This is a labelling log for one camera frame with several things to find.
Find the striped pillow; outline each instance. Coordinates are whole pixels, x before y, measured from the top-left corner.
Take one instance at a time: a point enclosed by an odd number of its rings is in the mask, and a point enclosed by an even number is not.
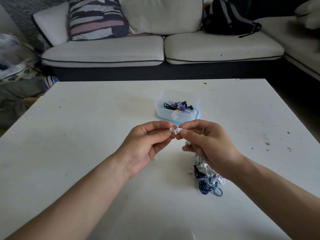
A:
[[[118,0],[68,0],[73,41],[124,37],[129,24]]]

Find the person's left hand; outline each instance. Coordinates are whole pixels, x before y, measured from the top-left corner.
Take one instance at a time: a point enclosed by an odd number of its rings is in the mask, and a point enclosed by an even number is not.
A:
[[[169,130],[172,126],[168,121],[151,121],[130,131],[114,153],[116,157],[124,160],[130,178],[139,173],[175,138],[175,134]]]

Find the coffee table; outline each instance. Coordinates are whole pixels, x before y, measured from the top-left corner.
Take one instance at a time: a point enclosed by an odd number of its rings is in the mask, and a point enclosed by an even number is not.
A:
[[[113,153],[131,128],[157,120],[154,101],[166,89],[199,94],[201,119],[320,196],[320,145],[265,80],[59,82],[0,138],[0,239]],[[173,140],[124,186],[91,239],[288,239],[230,181],[221,198],[202,195],[184,143]]]

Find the black backpack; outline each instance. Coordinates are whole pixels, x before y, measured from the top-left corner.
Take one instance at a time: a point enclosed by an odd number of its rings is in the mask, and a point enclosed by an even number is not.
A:
[[[216,35],[251,35],[261,30],[262,25],[245,19],[236,7],[226,0],[213,0],[204,8],[202,25],[205,31]]]

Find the pile of clothes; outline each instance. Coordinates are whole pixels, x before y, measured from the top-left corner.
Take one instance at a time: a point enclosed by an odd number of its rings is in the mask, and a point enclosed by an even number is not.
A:
[[[45,76],[40,53],[17,36],[0,33],[0,129],[9,129],[58,79]]]

